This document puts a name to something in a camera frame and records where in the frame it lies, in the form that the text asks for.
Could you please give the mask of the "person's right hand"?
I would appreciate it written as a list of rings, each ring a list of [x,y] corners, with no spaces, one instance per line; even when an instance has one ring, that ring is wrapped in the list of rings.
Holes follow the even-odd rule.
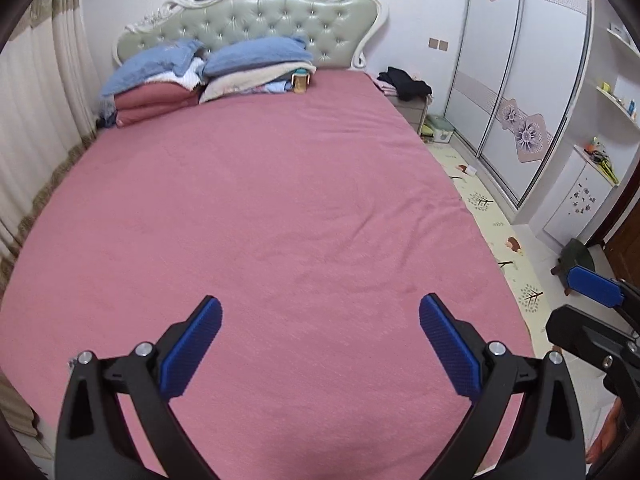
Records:
[[[602,453],[615,441],[617,434],[617,421],[620,418],[621,411],[622,402],[620,402],[620,398],[617,398],[611,408],[611,411],[608,412],[608,416],[606,416],[596,440],[592,442],[592,445],[586,453],[586,463],[588,465],[594,464],[600,458]]]

